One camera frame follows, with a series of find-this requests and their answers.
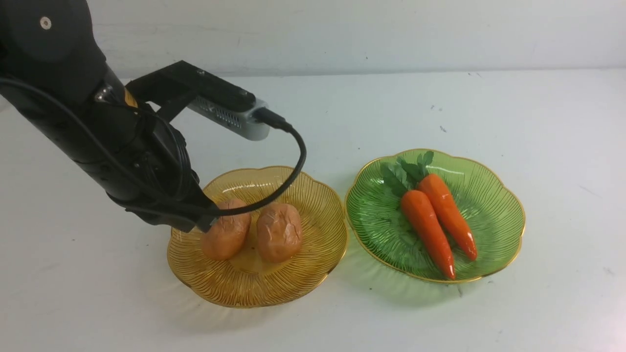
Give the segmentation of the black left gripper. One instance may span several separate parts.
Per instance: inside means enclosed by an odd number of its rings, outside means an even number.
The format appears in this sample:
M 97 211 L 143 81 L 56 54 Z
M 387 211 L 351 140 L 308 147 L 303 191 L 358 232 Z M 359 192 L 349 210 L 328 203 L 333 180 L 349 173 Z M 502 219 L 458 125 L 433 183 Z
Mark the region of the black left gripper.
M 123 209 L 152 225 L 210 229 L 221 211 L 199 187 L 186 141 L 152 109 L 96 102 L 73 122 L 107 169 L 96 177 Z

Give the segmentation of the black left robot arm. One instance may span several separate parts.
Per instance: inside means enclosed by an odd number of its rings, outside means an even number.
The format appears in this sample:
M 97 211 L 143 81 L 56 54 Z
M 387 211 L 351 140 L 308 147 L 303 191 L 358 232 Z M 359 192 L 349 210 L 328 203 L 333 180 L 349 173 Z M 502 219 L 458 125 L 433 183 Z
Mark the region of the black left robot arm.
M 183 232 L 216 221 L 183 136 L 108 66 L 85 0 L 1 2 L 1 95 L 127 212 Z

